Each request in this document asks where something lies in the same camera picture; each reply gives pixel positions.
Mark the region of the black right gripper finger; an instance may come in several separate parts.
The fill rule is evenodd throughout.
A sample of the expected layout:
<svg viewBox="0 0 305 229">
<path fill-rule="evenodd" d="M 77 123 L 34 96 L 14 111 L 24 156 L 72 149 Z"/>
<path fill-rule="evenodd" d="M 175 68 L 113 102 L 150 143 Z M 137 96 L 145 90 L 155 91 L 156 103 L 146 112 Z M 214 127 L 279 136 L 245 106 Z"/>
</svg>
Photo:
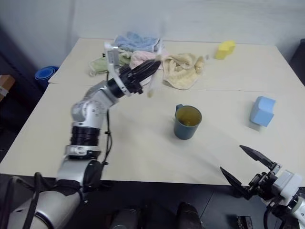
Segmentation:
<svg viewBox="0 0 305 229">
<path fill-rule="evenodd" d="M 232 174 L 220 167 L 222 174 L 225 176 L 229 184 L 234 188 L 234 193 L 237 197 L 243 197 L 247 200 L 251 198 L 249 190 L 242 186 L 242 183 L 235 178 Z"/>
<path fill-rule="evenodd" d="M 259 161 L 261 164 L 263 164 L 265 167 L 267 167 L 269 170 L 273 170 L 277 163 L 272 161 L 271 159 L 267 158 L 265 155 L 263 155 L 261 152 L 254 150 L 252 148 L 249 148 L 247 146 L 239 145 L 239 147 L 254 161 Z"/>
</svg>

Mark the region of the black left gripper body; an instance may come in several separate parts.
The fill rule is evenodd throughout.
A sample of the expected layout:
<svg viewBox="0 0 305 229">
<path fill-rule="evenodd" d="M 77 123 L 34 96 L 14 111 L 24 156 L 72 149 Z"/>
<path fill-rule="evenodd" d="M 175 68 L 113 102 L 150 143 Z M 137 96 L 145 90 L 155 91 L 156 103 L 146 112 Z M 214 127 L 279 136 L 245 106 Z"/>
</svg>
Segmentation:
<svg viewBox="0 0 305 229">
<path fill-rule="evenodd" d="M 142 79 L 142 71 L 135 68 L 131 69 L 129 66 L 122 66 L 119 69 L 119 77 L 130 93 L 143 93 L 140 80 Z"/>
</svg>

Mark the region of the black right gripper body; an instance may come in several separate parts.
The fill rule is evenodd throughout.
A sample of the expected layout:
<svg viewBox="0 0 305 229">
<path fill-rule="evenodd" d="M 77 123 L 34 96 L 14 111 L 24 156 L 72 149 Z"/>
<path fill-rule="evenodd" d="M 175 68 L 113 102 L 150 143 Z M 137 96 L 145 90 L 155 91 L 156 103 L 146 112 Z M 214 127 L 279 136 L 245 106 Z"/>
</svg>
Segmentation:
<svg viewBox="0 0 305 229">
<path fill-rule="evenodd" d="M 278 179 L 276 174 L 281 167 L 281 165 L 275 165 L 268 173 L 256 174 L 249 182 L 247 189 L 249 197 L 257 195 L 265 201 L 283 200 L 279 191 L 274 187 L 274 182 Z"/>
</svg>

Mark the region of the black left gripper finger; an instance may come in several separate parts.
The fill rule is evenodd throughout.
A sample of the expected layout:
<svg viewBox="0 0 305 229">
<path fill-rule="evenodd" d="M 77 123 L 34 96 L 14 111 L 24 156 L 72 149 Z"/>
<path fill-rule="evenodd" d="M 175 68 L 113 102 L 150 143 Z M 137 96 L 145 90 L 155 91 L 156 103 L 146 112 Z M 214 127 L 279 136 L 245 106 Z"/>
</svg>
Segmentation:
<svg viewBox="0 0 305 229">
<path fill-rule="evenodd" d="M 142 82 L 149 76 L 153 75 L 159 68 L 159 64 L 141 64 L 135 68 L 135 78 Z"/>
<path fill-rule="evenodd" d="M 150 76 L 158 70 L 160 64 L 160 60 L 146 60 L 132 69 L 132 74 L 139 76 Z"/>
</svg>

